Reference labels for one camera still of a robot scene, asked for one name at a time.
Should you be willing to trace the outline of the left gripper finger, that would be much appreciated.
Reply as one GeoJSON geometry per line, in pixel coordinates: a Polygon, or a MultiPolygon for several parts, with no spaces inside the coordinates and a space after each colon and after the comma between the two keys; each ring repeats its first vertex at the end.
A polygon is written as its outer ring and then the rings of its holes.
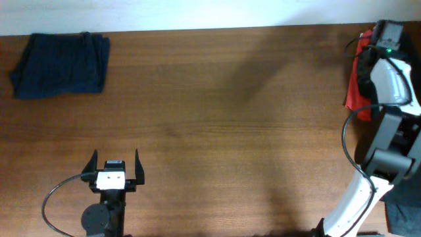
{"type": "Polygon", "coordinates": [[[95,181],[97,175],[97,150],[95,149],[91,159],[81,172],[82,181],[95,181]]]}
{"type": "Polygon", "coordinates": [[[145,184],[145,173],[141,161],[139,159],[138,149],[136,149],[135,152],[135,176],[137,185],[145,184]]]}

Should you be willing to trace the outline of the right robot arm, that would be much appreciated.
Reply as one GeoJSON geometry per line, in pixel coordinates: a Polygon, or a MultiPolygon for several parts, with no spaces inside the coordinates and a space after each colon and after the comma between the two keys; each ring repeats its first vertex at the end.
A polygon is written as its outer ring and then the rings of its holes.
{"type": "Polygon", "coordinates": [[[403,28],[402,22],[379,20],[356,39],[362,44],[353,57],[357,93],[370,102],[351,112],[341,138],[361,112],[370,112],[372,124],[353,156],[344,151],[355,168],[353,179],[311,236],[358,236],[377,202],[420,168],[420,55],[403,28]]]}

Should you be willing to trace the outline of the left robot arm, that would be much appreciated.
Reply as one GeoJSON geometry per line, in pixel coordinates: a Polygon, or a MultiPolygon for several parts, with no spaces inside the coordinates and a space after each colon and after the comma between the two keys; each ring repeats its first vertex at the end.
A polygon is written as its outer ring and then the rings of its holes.
{"type": "Polygon", "coordinates": [[[124,161],[106,161],[104,167],[98,169],[97,151],[93,152],[82,170],[81,180],[89,184],[94,194],[100,195],[100,200],[82,213],[81,224],[87,236],[124,236],[126,194],[145,184],[145,173],[137,151],[134,163],[135,178],[128,179],[124,161]]]}

